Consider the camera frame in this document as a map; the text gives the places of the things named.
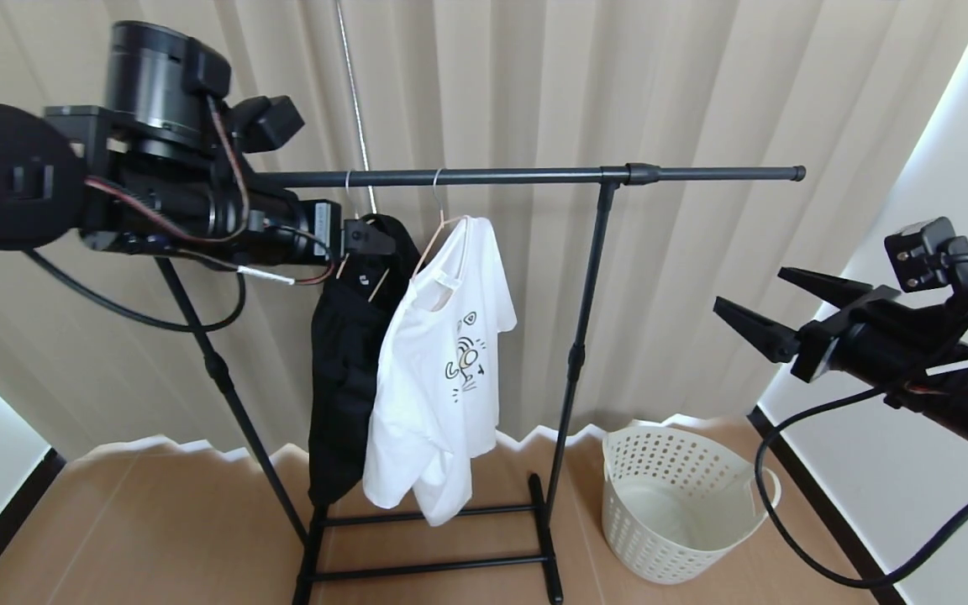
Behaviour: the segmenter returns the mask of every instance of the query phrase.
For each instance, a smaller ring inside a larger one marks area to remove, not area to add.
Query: curtain fold
[[[231,102],[292,97],[307,126],[256,157],[257,169],[362,169],[345,47],[372,169],[806,165],[803,183],[619,189],[575,429],[752,407],[775,368],[716,320],[712,299],[790,325],[811,317],[817,302],[777,283],[777,267],[841,271],[968,42],[967,0],[346,0],[341,19],[334,0],[1,0],[0,103],[100,103],[108,28],[127,18],[226,54]],[[347,214],[369,203],[364,189],[299,194]],[[554,426],[596,188],[373,195],[422,241],[437,197],[450,213],[492,220],[518,310],[500,341],[501,429]],[[150,260],[73,237],[46,254],[124,305],[178,318]],[[234,305],[232,276],[176,264],[204,318]],[[213,338],[272,451],[307,441],[316,294],[251,282],[241,320]],[[243,444],[191,338],[105,313],[9,253],[0,393],[66,455],[156,433]]]

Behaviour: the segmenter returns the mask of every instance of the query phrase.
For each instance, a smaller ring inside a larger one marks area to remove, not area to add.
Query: floor
[[[685,422],[685,429],[752,457],[757,435],[744,418]],[[533,437],[474,460],[474,505],[527,502],[528,472],[545,485],[553,441]],[[303,516],[311,514],[307,455],[277,453],[276,468]],[[780,470],[774,460],[770,466]],[[829,566],[853,574],[839,547],[790,477],[782,474],[780,514],[796,539]],[[411,509],[410,502],[401,508]],[[602,455],[591,435],[569,445],[552,522],[569,605],[682,602],[872,604],[871,595],[833,585],[792,554],[765,525],[694,581],[657,586],[611,554],[600,529]],[[354,491],[337,514],[371,513]],[[484,554],[526,555],[537,548],[527,513],[328,529],[323,570],[392,566]],[[142,451],[101,449],[70,463],[0,559],[0,602],[291,601],[301,547],[257,464],[173,444]],[[314,604],[545,605],[540,566],[441,571],[418,576],[322,583]]]

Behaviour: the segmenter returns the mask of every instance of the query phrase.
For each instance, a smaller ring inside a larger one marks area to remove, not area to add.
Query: clothing rack
[[[649,164],[627,164],[625,166],[603,166],[597,168],[513,168],[513,169],[468,169],[468,170],[379,170],[379,171],[342,171],[342,172],[268,172],[259,175],[262,179],[279,187],[434,187],[434,185],[499,185],[499,184],[549,184],[549,183],[596,183],[599,196],[596,202],[596,223],[592,229],[592,243],[589,245],[585,286],[581,293],[581,310],[577,314],[577,326],[573,345],[567,357],[568,368],[566,390],[562,395],[558,438],[550,468],[548,493],[543,492],[540,476],[529,476],[529,502],[506,506],[469,507],[462,509],[458,517],[477,514],[532,513],[537,526],[540,552],[537,555],[492,556],[471,560],[451,560],[445,563],[422,563],[415,566],[394,566],[366,568],[349,571],[318,571],[319,551],[323,546],[324,531],[345,525],[369,523],[392,523],[423,519],[420,513],[368,514],[357,517],[328,517],[327,506],[316,506],[308,529],[293,508],[293,502],[281,483],[279,475],[272,466],[261,443],[249,414],[242,405],[230,379],[230,371],[223,357],[212,347],[208,334],[204,332],[200,318],[193,309],[182,281],[178,279],[174,267],[166,258],[157,258],[162,276],[181,308],[186,323],[192,329],[204,357],[204,367],[223,393],[230,406],[234,420],[237,420],[250,451],[256,457],[260,468],[283,507],[289,523],[304,547],[300,573],[293,593],[293,605],[307,605],[312,594],[312,586],[321,581],[346,581],[346,579],[423,574],[428,571],[469,570],[474,567],[517,566],[523,563],[540,563],[543,567],[544,584],[548,598],[553,604],[562,602],[562,586],[555,547],[550,535],[550,517],[555,508],[555,492],[560,479],[562,456],[566,452],[566,439],[570,430],[570,416],[573,411],[577,380],[581,378],[581,367],[585,363],[585,336],[588,332],[588,318],[592,312],[592,299],[596,292],[596,279],[603,256],[603,238],[607,233],[608,215],[614,203],[615,192],[623,185],[645,185],[660,181],[800,181],[806,176],[802,166],[781,168],[661,168]]]

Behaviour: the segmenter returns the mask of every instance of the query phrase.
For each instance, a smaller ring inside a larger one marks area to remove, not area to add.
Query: white plastic basket
[[[765,471],[775,506],[782,487]],[[641,425],[608,434],[603,477],[603,533],[623,565],[646,581],[695,578],[768,517],[754,504],[753,465],[685,430]]]

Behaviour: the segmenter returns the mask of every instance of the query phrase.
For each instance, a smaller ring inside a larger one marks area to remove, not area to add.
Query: white t-shirt
[[[380,351],[365,494],[392,508],[410,487],[425,519],[469,502],[469,459],[495,447],[498,335],[518,324],[487,218],[464,218],[393,314]]]

